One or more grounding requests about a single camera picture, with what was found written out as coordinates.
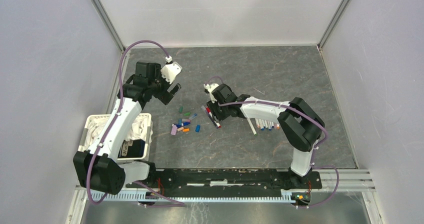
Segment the red cap marker pen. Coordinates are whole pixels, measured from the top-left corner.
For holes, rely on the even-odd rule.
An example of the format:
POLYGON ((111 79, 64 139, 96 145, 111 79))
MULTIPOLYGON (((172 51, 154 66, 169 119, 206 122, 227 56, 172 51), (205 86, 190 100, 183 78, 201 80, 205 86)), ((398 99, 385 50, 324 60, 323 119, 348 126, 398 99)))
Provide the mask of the red cap marker pen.
POLYGON ((208 114, 208 116, 210 117, 212 123, 216 126, 216 128, 217 129, 221 128, 220 123, 215 120, 214 115, 212 114, 211 110, 208 107, 206 108, 206 113, 208 114))

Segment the purple grey marker pen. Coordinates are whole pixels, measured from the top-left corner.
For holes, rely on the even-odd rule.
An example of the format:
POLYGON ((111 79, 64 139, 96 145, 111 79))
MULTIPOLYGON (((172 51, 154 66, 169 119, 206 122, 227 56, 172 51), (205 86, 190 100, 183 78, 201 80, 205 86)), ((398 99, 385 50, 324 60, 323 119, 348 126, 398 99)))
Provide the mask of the purple grey marker pen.
POLYGON ((207 117, 210 119, 210 121, 212 122, 212 124, 215 126, 216 129, 219 128, 219 125, 214 121, 212 115, 210 114, 210 112, 207 110, 207 108, 202 105, 201 109, 205 112, 205 114, 207 115, 207 117))

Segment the green cap marker pen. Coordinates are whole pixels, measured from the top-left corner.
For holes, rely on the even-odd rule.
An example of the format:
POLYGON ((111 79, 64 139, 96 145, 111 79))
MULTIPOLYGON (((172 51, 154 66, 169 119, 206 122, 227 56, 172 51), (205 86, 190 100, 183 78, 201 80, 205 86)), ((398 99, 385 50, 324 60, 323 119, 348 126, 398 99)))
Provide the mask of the green cap marker pen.
POLYGON ((254 136, 257 136, 257 135, 258 135, 258 134, 257 134, 257 131, 256 131, 256 129, 255 129, 255 127, 254 127, 254 125, 253 125, 253 123, 252 123, 251 119, 250 119, 250 118, 247 118, 246 120, 247 120, 247 123, 248 123, 248 125, 249 125, 249 127, 250 127, 250 129, 251 129, 251 131, 252 131, 252 133, 253 133, 253 135, 254 135, 254 136))

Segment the dark blue cap marker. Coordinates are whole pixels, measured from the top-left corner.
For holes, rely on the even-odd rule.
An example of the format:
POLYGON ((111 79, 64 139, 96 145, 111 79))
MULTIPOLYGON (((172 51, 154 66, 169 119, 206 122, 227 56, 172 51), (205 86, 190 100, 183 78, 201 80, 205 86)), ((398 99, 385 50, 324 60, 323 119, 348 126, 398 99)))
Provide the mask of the dark blue cap marker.
POLYGON ((271 130, 271 129, 272 129, 272 127, 270 126, 270 124, 269 124, 269 122, 268 122, 267 120, 264 120, 264 121, 263 121, 263 124, 264 124, 264 127, 265 127, 266 129, 268 129, 268 130, 271 130))

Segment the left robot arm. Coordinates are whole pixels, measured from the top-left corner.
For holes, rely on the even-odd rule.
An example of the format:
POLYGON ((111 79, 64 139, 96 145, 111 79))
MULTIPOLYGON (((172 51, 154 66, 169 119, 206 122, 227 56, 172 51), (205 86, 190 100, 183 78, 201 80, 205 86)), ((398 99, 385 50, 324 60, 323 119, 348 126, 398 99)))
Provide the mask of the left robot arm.
POLYGON ((115 107, 99 136, 87 150, 77 151, 73 157, 78 181, 88 192, 116 195, 125 185, 135 181, 145 188, 156 184, 153 164, 138 160, 119 164, 119 151, 146 104, 156 98, 167 105, 181 89, 179 83, 173 84, 181 71, 182 67, 176 61, 165 65, 136 63, 135 74, 122 85, 115 107))

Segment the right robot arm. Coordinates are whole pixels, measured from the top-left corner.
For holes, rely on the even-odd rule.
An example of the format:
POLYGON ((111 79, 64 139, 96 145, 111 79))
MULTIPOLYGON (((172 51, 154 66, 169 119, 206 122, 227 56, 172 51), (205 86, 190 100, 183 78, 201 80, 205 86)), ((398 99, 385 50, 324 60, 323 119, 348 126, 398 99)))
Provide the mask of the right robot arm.
POLYGON ((314 149, 328 138, 328 132, 324 121, 304 99, 270 101, 247 94, 237 96, 224 83, 205 83, 203 87, 210 97, 206 105, 217 121, 228 117, 256 119, 264 129, 271 124, 279 127, 293 147, 289 183, 295 188, 302 188, 309 182, 314 149))

